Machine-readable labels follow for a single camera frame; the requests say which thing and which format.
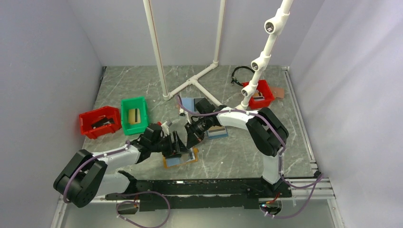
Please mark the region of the orange card holder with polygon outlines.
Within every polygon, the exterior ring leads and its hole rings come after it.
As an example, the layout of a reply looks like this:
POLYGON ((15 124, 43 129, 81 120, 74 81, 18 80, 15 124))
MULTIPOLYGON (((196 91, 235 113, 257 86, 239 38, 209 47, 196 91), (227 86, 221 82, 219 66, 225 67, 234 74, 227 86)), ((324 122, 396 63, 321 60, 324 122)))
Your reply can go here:
POLYGON ((198 161, 198 148, 192 147, 186 154, 178 154, 171 158, 163 158, 164 168, 172 168, 198 161))

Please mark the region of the grey striped credit card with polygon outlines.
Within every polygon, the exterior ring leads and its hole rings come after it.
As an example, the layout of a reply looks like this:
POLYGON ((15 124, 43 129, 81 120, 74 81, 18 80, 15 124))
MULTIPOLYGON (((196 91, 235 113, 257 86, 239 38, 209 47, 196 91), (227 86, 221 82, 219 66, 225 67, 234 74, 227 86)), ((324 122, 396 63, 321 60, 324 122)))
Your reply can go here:
POLYGON ((265 100, 265 97, 264 97, 264 95, 261 93, 261 92, 259 92, 259 91, 257 91, 253 96, 252 96, 252 98, 253 98, 253 100, 254 101, 263 101, 263 100, 265 100))

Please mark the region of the dark grey credit card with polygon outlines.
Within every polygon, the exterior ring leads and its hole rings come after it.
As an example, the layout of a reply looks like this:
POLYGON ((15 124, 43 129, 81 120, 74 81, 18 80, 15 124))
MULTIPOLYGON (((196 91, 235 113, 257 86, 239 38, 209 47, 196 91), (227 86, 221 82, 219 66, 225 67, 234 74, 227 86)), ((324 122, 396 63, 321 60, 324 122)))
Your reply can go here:
POLYGON ((105 126, 105 125, 109 125, 109 124, 114 124, 114 123, 115 123, 115 122, 114 122, 113 118, 104 117, 104 118, 99 119, 99 120, 97 120, 96 122, 92 123, 92 124, 91 124, 91 127, 92 127, 93 129, 95 129, 95 128, 99 128, 99 127, 102 127, 102 126, 105 126))

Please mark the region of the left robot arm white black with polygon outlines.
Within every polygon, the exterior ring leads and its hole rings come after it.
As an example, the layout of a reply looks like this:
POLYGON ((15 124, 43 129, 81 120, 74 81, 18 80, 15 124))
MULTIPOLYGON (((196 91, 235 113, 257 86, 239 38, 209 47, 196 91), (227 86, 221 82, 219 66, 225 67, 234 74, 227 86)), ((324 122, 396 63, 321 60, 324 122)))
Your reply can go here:
POLYGON ((126 141, 116 149, 91 153, 85 149, 74 154, 57 176, 53 188, 63 196, 65 203, 78 208, 93 198, 117 194, 129 200, 138 192, 137 179, 121 167, 139 164, 152 153, 171 158, 189 152, 176 131, 166 134, 157 123, 147 126, 137 139, 126 141))

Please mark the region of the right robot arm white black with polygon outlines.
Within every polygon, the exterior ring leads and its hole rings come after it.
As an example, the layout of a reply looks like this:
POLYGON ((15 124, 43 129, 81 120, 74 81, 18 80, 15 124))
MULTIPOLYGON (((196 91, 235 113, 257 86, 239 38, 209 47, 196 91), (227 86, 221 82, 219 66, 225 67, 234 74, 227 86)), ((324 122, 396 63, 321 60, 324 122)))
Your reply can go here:
POLYGON ((282 184, 282 154, 289 136, 288 130, 277 116, 268 108, 258 111, 234 109, 225 105, 215 107, 203 98, 196 104, 196 112, 188 111, 191 117, 185 124, 188 148, 204 139, 204 134, 213 126, 229 126, 247 130, 262 153, 262 192, 267 197, 274 197, 282 184))

